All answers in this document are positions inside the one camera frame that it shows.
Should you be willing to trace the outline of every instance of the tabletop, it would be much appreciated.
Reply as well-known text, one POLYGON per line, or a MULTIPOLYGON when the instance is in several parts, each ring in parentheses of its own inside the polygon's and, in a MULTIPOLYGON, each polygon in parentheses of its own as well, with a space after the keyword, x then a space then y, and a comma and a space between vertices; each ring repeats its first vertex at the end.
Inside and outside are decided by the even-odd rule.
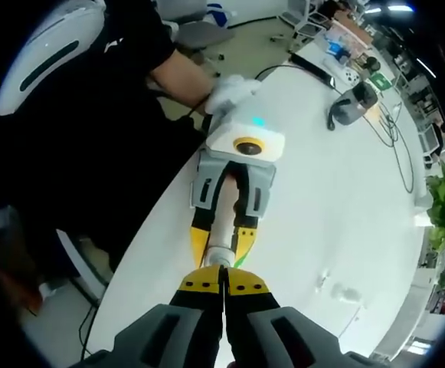
MULTIPOLYGON (((299 54, 322 64, 325 54, 309 44, 299 54)), ((340 91, 347 90, 337 81, 340 91)), ((276 69, 256 95, 237 108, 277 119, 286 135, 276 164, 270 203, 243 268, 258 274, 282 306, 293 306, 339 337, 342 352, 368 356, 386 334, 411 285, 424 231, 414 226, 414 200, 425 191, 422 149, 406 109, 397 124, 405 148, 385 147, 363 120, 326 129, 338 94, 297 69, 276 69), (354 291, 346 300, 339 291, 354 291)), ((400 97, 384 92, 392 110, 400 97)), ((193 271, 189 207, 195 154, 143 223, 103 297, 87 349, 111 350, 123 328, 159 303, 168 303, 193 271)), ((223 337, 216 366, 232 361, 223 337)))

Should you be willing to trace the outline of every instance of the green leaves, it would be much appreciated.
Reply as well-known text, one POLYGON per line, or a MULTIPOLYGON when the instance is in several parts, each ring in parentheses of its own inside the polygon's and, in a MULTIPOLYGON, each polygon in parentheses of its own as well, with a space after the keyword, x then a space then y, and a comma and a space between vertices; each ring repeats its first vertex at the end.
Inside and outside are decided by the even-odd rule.
POLYGON ((429 176, 427 186, 434 198, 434 203, 427 211, 434 228, 430 232, 431 248, 435 251, 445 249, 445 162, 440 162, 443 177, 429 176))

